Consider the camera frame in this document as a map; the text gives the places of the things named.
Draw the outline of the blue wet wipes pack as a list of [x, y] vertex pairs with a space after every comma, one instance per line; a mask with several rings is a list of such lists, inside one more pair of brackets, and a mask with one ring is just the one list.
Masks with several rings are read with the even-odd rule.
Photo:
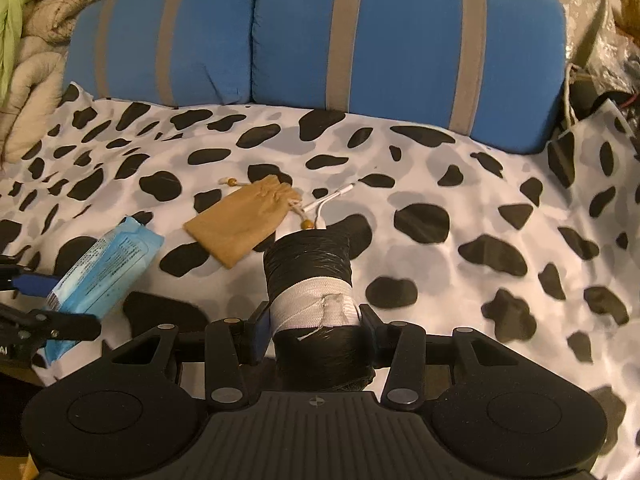
[[162, 236], [127, 217], [66, 272], [47, 296], [47, 306], [103, 320], [150, 266], [163, 242]]

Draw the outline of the black roll with white tape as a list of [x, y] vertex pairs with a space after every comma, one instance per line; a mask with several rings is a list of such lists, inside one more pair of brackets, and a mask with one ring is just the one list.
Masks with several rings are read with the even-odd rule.
[[285, 389], [353, 392], [372, 382], [349, 252], [346, 234], [329, 230], [288, 234], [265, 252], [271, 337]]

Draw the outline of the tan drawstring pouch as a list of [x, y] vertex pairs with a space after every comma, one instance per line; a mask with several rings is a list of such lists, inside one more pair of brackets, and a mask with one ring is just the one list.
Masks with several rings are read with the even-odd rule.
[[183, 229], [227, 269], [276, 232], [290, 212], [299, 218], [302, 230], [314, 228], [299, 192], [274, 174], [253, 183], [235, 178], [221, 183], [231, 192], [186, 222]]

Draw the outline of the cow print blanket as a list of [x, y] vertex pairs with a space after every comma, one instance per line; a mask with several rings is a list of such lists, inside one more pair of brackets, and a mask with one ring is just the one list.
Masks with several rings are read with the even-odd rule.
[[594, 474], [638, 477], [639, 133], [612, 103], [518, 155], [437, 127], [70, 86], [43, 137], [1, 167], [1, 249], [60, 276], [131, 217], [164, 242], [104, 344], [245, 318], [267, 296], [274, 236], [226, 269], [183, 225], [231, 192], [222, 179], [268, 174], [346, 234], [358, 301], [435, 334], [474, 327], [589, 391], [608, 419]]

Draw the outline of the beige quilted blanket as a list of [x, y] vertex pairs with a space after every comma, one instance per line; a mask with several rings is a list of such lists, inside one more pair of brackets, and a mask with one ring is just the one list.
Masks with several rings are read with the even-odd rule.
[[64, 90], [70, 37], [92, 0], [1, 0], [1, 161], [44, 135]]

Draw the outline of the left blue striped cushion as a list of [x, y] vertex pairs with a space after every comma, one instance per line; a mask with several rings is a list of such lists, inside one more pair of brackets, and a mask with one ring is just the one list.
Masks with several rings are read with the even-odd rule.
[[96, 1], [78, 16], [64, 81], [95, 98], [246, 103], [254, 1]]

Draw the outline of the blue striped cushion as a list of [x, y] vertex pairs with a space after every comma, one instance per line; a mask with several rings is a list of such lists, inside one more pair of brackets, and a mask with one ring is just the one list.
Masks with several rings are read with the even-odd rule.
[[96, 1], [78, 16], [64, 81], [95, 98], [246, 103], [254, 1]]
[[558, 0], [256, 0], [262, 104], [420, 122], [500, 150], [547, 141], [559, 106]]

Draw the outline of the right blue striped cushion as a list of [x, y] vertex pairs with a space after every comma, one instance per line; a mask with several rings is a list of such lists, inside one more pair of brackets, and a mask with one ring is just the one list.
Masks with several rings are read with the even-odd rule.
[[559, 106], [558, 0], [256, 0], [262, 104], [420, 122], [500, 150], [547, 141]]

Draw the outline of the brown teddy bear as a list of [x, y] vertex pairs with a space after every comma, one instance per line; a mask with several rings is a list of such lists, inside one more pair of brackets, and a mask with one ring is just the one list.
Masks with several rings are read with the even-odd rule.
[[616, 27], [636, 46], [640, 46], [640, 0], [620, 0], [620, 10], [614, 12]]

